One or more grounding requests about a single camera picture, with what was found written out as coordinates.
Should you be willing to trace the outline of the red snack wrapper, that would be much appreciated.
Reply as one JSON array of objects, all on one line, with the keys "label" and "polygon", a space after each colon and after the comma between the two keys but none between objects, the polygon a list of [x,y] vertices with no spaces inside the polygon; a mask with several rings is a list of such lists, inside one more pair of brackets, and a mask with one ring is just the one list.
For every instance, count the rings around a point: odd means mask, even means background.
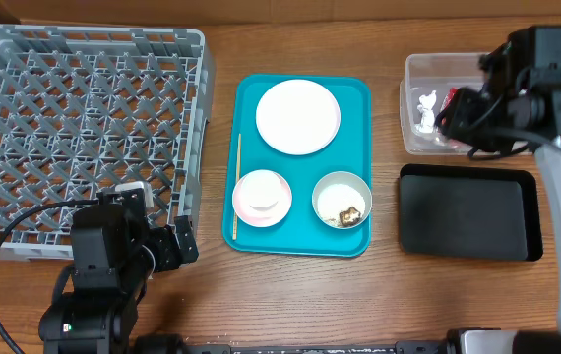
[{"label": "red snack wrapper", "polygon": [[[458,89],[456,87],[452,87],[452,88],[449,89],[449,91],[448,91],[447,95],[445,96],[445,98],[443,100],[443,103],[441,105],[441,110],[445,110],[448,107],[448,105],[450,104],[454,95],[456,94],[457,90]],[[449,147],[449,148],[457,149],[457,148],[460,147],[460,144],[457,143],[454,140],[450,140],[448,138],[442,138],[442,141],[443,141],[444,145]]]}]

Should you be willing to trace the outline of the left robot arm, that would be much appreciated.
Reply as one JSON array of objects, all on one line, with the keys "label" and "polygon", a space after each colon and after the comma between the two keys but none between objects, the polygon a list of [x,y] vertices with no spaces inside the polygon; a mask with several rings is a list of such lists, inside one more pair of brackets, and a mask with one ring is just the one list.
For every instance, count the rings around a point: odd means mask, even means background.
[{"label": "left robot arm", "polygon": [[73,214],[74,290],[57,284],[38,333],[46,353],[129,353],[147,282],[183,264],[173,229],[150,227],[142,188],[101,193]]}]

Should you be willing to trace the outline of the rice pile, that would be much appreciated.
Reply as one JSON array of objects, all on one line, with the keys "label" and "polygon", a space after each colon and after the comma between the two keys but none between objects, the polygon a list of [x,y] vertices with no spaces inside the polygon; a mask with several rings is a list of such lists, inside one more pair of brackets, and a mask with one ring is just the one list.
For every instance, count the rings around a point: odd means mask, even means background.
[{"label": "rice pile", "polygon": [[366,203],[361,194],[346,184],[333,184],[326,187],[316,201],[318,216],[327,224],[337,228],[339,224],[339,213],[355,207],[362,212],[362,218],[366,211]]}]

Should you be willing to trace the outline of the large white plate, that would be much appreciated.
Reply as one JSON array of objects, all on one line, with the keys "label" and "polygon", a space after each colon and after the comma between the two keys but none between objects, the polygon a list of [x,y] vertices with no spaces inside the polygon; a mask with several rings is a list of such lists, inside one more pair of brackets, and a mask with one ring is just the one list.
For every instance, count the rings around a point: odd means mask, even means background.
[{"label": "large white plate", "polygon": [[325,148],[341,124],[341,109],[324,86],[304,79],[269,88],[256,107],[258,133],[273,149],[307,155]]}]

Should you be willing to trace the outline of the white cup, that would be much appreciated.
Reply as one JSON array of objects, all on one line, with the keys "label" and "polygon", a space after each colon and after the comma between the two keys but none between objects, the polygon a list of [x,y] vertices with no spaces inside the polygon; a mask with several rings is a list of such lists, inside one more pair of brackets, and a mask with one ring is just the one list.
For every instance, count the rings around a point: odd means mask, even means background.
[{"label": "white cup", "polygon": [[268,210],[281,199],[281,180],[271,170],[255,170],[242,178],[239,197],[248,207]]}]

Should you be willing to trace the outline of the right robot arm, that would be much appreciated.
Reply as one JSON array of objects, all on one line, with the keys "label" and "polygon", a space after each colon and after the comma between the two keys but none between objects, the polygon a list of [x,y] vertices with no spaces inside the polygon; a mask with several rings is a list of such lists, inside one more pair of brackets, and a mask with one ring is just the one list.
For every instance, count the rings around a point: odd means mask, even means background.
[{"label": "right robot arm", "polygon": [[[551,202],[560,263],[561,331],[561,141],[540,148],[536,163]],[[235,98],[220,231],[235,250],[354,258],[371,240],[371,214],[356,226],[322,221],[312,194],[323,177],[344,172],[372,183],[371,92],[350,77],[255,74]],[[232,194],[242,177],[271,170],[291,191],[289,206],[268,226],[234,210]]]}]

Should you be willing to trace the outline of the grey-white bowl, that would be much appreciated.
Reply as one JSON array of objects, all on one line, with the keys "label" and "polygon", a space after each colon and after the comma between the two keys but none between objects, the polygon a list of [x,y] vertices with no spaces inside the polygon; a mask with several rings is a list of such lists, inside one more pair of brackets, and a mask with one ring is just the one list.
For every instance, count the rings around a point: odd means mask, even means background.
[{"label": "grey-white bowl", "polygon": [[[350,187],[352,187],[353,189],[355,189],[356,191],[358,191],[361,196],[364,198],[365,203],[366,203],[366,211],[365,214],[363,216],[363,218],[361,219],[361,221],[352,226],[352,227],[348,227],[348,228],[337,228],[334,226],[331,226],[327,223],[325,223],[319,216],[316,210],[316,201],[317,198],[319,197],[320,193],[328,186],[333,185],[333,184],[346,184]],[[346,171],[336,171],[336,172],[332,172],[329,173],[327,175],[325,175],[324,177],[322,177],[318,183],[316,184],[316,186],[314,187],[313,193],[312,193],[312,207],[316,213],[316,215],[318,216],[318,218],[323,221],[325,224],[327,224],[330,227],[336,228],[336,229],[350,229],[350,228],[354,228],[357,227],[358,225],[360,225],[361,223],[363,223],[364,221],[367,220],[368,216],[370,215],[371,211],[372,211],[372,206],[373,206],[373,201],[372,201],[372,192],[370,187],[368,186],[368,184],[359,176],[350,173],[350,172],[346,172]]]}]

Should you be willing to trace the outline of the brown food piece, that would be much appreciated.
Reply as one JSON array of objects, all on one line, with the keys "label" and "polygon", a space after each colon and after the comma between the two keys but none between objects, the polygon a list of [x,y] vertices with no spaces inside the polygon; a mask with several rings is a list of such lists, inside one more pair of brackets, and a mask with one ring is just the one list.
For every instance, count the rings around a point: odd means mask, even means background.
[{"label": "brown food piece", "polygon": [[362,212],[354,206],[350,206],[347,210],[339,213],[339,224],[341,227],[352,227],[358,224],[362,219]]}]

